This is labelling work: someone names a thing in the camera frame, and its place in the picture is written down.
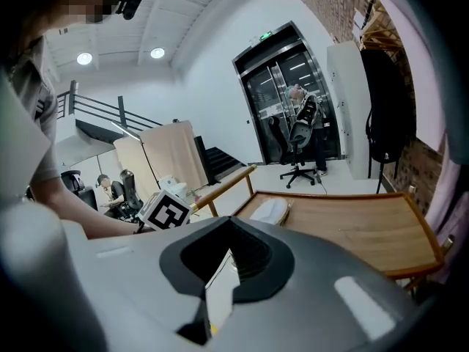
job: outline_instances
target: wooden panel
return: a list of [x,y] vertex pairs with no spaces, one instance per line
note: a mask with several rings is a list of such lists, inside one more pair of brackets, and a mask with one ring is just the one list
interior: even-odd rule
[[433,232],[405,194],[256,192],[235,215],[248,218],[272,197],[283,197],[291,205],[285,228],[337,243],[393,279],[436,271],[443,264]]

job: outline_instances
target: metal railing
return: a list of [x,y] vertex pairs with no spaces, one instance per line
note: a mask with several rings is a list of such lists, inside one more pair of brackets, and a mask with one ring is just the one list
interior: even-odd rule
[[65,117],[65,105],[67,104],[67,96],[70,94],[70,92],[63,92],[60,95],[57,95],[57,102],[59,109],[57,111],[57,119],[61,119]]
[[124,99],[122,96],[119,96],[117,98],[118,107],[116,107],[77,94],[76,81],[71,82],[69,92],[64,92],[61,95],[58,95],[57,98],[59,100],[59,112],[57,114],[57,119],[65,117],[67,114],[74,114],[75,111],[79,111],[85,114],[89,114],[91,116],[99,117],[103,120],[118,122],[126,128],[130,128],[135,131],[143,131],[145,129],[151,129],[156,126],[162,126],[162,124],[160,124],[159,122],[147,119],[146,117],[139,116],[137,114],[134,114],[133,112],[125,111]]

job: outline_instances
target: white wall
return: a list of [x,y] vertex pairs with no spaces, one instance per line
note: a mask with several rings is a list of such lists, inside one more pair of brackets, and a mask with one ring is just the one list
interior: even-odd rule
[[[56,92],[66,92],[70,82],[78,82],[78,94],[117,107],[117,97],[122,95],[126,111],[159,122],[170,123],[173,119],[186,120],[189,116],[182,107],[184,98],[180,88],[175,87],[172,70],[167,66],[124,67],[116,70],[77,74],[55,86]],[[98,108],[107,109],[93,102],[85,101]],[[93,111],[87,107],[81,109]],[[93,117],[80,111],[75,112],[77,119],[90,122],[109,130],[117,130],[109,121]]]
[[262,161],[252,122],[246,123],[251,116],[232,60],[251,38],[294,21],[331,89],[326,49],[333,41],[301,0],[223,0],[206,20],[210,26],[191,33],[190,53],[174,61],[191,99],[193,128],[206,147],[217,146],[245,163]]

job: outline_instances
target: white floor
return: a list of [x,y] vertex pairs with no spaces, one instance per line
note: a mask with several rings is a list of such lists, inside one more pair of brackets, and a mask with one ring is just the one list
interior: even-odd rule
[[[304,168],[312,168],[313,163],[307,163]],[[251,182],[254,191],[281,191],[285,193],[301,193],[301,194],[325,194],[324,189],[318,183],[311,186],[309,180],[305,178],[297,178],[290,189],[285,185],[289,181],[289,177],[280,180],[280,175],[289,172],[291,166],[282,166],[274,164],[271,166],[258,166],[257,169],[251,174]],[[221,182],[225,183],[229,179],[236,176],[238,173],[245,170],[245,167],[238,169],[229,176],[225,177]],[[354,180],[350,173],[346,161],[328,161],[328,175],[322,178],[322,184],[328,191],[328,194],[374,194],[378,180]],[[198,195],[205,196],[213,192],[221,184],[214,186],[207,186],[199,191]],[[385,189],[381,186],[380,193],[385,193]],[[248,186],[246,181],[242,180],[240,183],[229,189],[225,194],[222,194],[215,200],[215,207],[218,215],[227,216],[231,215],[249,198]],[[201,219],[212,217],[208,207],[192,215],[191,221],[195,222]]]

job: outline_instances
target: desk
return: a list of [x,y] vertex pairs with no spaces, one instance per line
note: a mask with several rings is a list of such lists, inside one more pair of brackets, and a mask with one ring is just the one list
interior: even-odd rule
[[233,215],[248,218],[272,197],[283,197],[291,205],[285,228],[332,241],[391,279],[430,274],[443,265],[435,235],[406,194],[314,196],[257,191]]

